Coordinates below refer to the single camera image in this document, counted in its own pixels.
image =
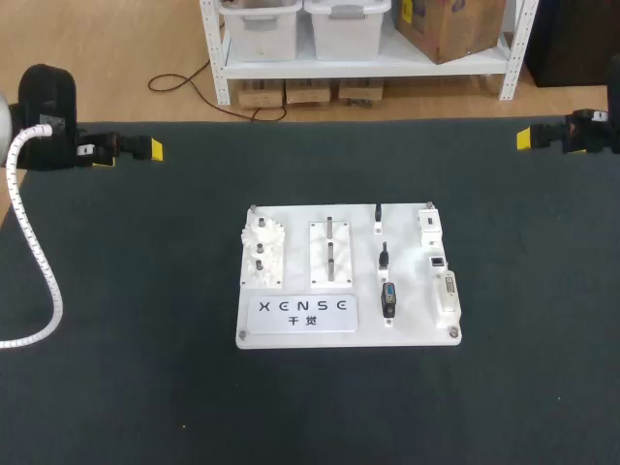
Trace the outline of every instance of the cardboard box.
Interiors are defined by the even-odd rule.
[[[435,63],[496,47],[506,0],[400,0],[397,29]]]
[[[243,109],[279,109],[284,102],[282,79],[252,79],[241,82],[237,91]]]
[[[287,104],[321,104],[330,100],[329,79],[287,79]]]
[[[384,80],[380,77],[356,77],[340,80],[338,98],[376,102],[384,98]]]

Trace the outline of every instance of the black table mat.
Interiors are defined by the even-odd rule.
[[[620,158],[517,153],[526,120],[119,124],[163,164],[31,172],[65,300],[0,353],[1,464],[620,461]],[[251,203],[434,201],[456,348],[240,351]],[[0,338],[51,303],[11,212]]]

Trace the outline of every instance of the metal peg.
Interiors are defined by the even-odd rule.
[[[327,261],[327,279],[329,280],[329,282],[333,282],[333,259],[329,259]]]

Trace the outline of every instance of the label plate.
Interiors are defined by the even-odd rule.
[[[254,334],[356,330],[354,295],[262,295],[248,304],[248,332]]]

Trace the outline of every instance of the black cable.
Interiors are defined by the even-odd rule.
[[[275,118],[275,119],[257,119],[257,114],[259,114],[259,112],[263,109],[271,109],[271,108],[257,108],[254,113],[252,114],[252,116],[246,116],[245,114],[239,114],[239,113],[235,113],[233,111],[228,111],[227,109],[223,109],[223,108],[219,108],[218,106],[212,104],[211,102],[209,102],[208,100],[206,100],[206,98],[203,96],[203,94],[200,92],[199,88],[194,84],[194,82],[192,81],[193,78],[195,78],[197,75],[199,75],[200,73],[202,73],[204,70],[206,70],[209,65],[211,64],[211,60],[206,60],[206,63],[204,63],[202,66],[200,66],[191,76],[189,77],[185,77],[183,75],[178,75],[177,73],[164,73],[162,75],[157,75],[156,77],[152,77],[151,80],[148,82],[148,89],[152,92],[172,92],[176,89],[180,89],[181,87],[183,87],[185,84],[192,84],[192,87],[194,87],[194,90],[196,91],[196,93],[201,97],[202,101],[205,102],[207,105],[209,105],[210,107],[212,107],[213,109],[217,109],[218,111],[222,111],[225,114],[230,114],[232,116],[236,116],[237,118],[241,118],[241,119],[246,119],[250,122],[254,122],[254,121],[258,121],[258,122],[276,122],[276,121],[282,121],[286,115],[287,115],[287,109],[284,108],[284,106],[282,106],[282,115]],[[157,89],[155,87],[153,87],[153,82],[155,82],[157,79],[161,79],[161,78],[179,78],[179,79],[183,79],[181,82],[179,82],[177,85],[174,85],[172,87],[166,87],[163,89]]]

